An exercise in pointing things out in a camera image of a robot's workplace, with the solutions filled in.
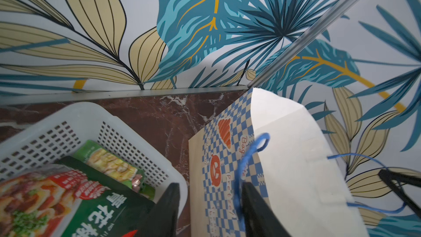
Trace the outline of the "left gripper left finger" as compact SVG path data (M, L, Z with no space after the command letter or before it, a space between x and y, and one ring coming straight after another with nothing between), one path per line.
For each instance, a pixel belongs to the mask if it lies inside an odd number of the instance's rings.
M135 237L175 237L177 235L180 186L171 183L138 227Z

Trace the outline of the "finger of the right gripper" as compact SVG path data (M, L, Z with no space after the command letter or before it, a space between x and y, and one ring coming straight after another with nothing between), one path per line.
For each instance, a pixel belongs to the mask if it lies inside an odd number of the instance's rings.
M420 188L421 179L419 177L397 173L390 170L380 170L378 176L381 181L403 201L404 207L409 207L418 218L421 218L421 208L405 193L403 189L404 184Z

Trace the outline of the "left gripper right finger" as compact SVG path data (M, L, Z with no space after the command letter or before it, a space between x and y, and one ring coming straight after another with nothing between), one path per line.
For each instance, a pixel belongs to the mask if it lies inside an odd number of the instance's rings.
M290 237L250 182L242 184L242 215L247 237Z

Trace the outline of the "checkered paper bag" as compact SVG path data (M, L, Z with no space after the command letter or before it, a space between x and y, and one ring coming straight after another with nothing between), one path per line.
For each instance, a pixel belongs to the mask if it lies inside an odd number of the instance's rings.
M310 109L262 89L252 89L189 140L191 234L244 237L237 205L242 182L251 183L294 237L389 236L387 222L402 210L364 203L391 193L379 173L417 176L384 165L380 153L390 131L380 125L398 115L377 116L364 126L362 106L345 87L333 89L341 115L321 104L322 124Z

